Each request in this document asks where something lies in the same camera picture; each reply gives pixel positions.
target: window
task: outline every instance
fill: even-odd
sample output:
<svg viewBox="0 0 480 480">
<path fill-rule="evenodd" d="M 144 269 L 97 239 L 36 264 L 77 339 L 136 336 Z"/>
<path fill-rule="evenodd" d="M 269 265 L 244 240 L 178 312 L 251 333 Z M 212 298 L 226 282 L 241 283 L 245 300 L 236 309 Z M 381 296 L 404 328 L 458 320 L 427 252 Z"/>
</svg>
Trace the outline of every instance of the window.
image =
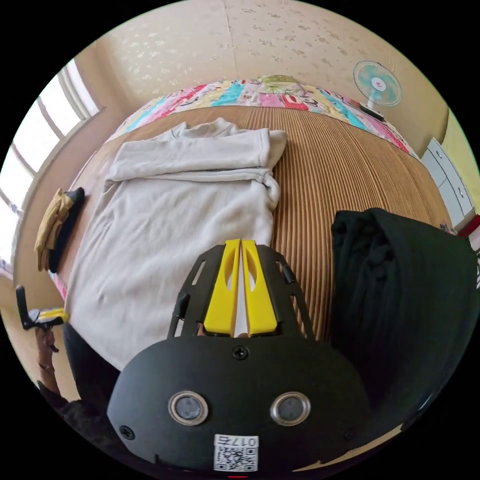
<svg viewBox="0 0 480 480">
<path fill-rule="evenodd" d="M 12 277 L 15 232 L 33 180 L 54 148 L 98 111 L 71 60 L 25 115 L 0 171 L 0 275 Z"/>
</svg>

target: yellow clamp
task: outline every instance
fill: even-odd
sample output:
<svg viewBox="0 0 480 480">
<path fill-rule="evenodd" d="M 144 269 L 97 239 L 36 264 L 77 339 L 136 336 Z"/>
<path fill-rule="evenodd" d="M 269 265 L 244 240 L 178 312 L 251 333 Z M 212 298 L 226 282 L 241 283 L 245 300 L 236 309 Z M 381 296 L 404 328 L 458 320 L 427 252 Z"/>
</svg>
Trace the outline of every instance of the yellow clamp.
<svg viewBox="0 0 480 480">
<path fill-rule="evenodd" d="M 60 317 L 63 320 L 63 323 L 67 323 L 70 319 L 69 314 L 65 313 L 65 310 L 63 308 L 54 308 L 52 310 L 44 310 L 44 311 L 41 311 L 40 314 L 38 315 L 39 320 L 56 319 L 58 317 Z"/>
<path fill-rule="evenodd" d="M 276 330 L 275 316 L 257 246 L 253 240 L 229 240 L 225 243 L 218 275 L 203 322 L 210 334 L 234 336 L 237 319 L 240 254 L 248 336 Z M 250 275 L 254 286 L 251 288 Z"/>
</svg>

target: drawer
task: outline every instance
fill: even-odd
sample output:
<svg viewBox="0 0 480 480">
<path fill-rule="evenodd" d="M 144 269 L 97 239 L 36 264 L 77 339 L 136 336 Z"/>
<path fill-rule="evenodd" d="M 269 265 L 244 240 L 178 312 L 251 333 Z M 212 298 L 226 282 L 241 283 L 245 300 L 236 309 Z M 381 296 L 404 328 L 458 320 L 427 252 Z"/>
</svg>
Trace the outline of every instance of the drawer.
<svg viewBox="0 0 480 480">
<path fill-rule="evenodd" d="M 444 181 L 438 190 L 448 210 L 448 215 L 450 215 L 451 224 L 453 227 L 456 227 L 465 216 L 462 212 L 459 199 L 457 195 L 455 195 L 455 191 L 448 180 Z"/>
<path fill-rule="evenodd" d="M 428 170 L 428 173 L 433 178 L 435 185 L 439 187 L 445 181 L 447 176 L 445 175 L 444 169 L 437 162 L 437 159 L 434 157 L 433 153 L 430 150 L 427 150 L 420 161 Z"/>
<path fill-rule="evenodd" d="M 435 140 L 432 139 L 428 145 L 427 151 L 430 151 L 442 170 L 445 172 L 448 181 L 453 187 L 463 215 L 467 215 L 472 210 L 473 204 L 456 168 L 453 166 L 447 154 L 442 150 L 440 145 L 438 145 Z"/>
</svg>

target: striped mat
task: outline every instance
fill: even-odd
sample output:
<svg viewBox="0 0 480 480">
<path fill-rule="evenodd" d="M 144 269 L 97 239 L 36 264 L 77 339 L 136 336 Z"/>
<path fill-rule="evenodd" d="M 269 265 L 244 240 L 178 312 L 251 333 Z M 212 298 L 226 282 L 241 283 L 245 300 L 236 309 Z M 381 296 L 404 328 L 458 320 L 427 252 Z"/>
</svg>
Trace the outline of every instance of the striped mat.
<svg viewBox="0 0 480 480">
<path fill-rule="evenodd" d="M 450 225 L 428 171 L 388 141 L 335 118 L 288 108 L 219 106 L 174 113 L 105 143 L 72 189 L 88 198 L 58 271 L 68 284 L 83 231 L 103 190 L 104 172 L 122 143 L 149 139 L 175 125 L 223 117 L 242 129 L 285 130 L 286 150 L 273 173 L 281 188 L 272 247 L 292 267 L 305 295 L 318 340 L 329 337 L 334 291 L 331 225 L 338 210 L 383 208 L 439 226 Z"/>
</svg>

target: floral wallpaper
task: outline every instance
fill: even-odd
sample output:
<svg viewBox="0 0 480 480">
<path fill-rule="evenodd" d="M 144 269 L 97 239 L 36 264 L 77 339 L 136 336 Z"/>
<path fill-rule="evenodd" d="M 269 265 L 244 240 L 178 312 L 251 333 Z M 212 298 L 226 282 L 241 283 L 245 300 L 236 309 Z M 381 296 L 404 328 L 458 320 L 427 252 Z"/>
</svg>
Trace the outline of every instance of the floral wallpaper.
<svg viewBox="0 0 480 480">
<path fill-rule="evenodd" d="M 406 57 L 361 25 L 305 2 L 176 2 L 118 26 L 96 48 L 132 111 L 193 85 L 269 74 L 363 101 L 353 68 L 373 60 L 402 85 L 403 101 L 382 112 L 412 147 L 421 150 L 428 137 L 445 132 L 445 102 Z"/>
</svg>

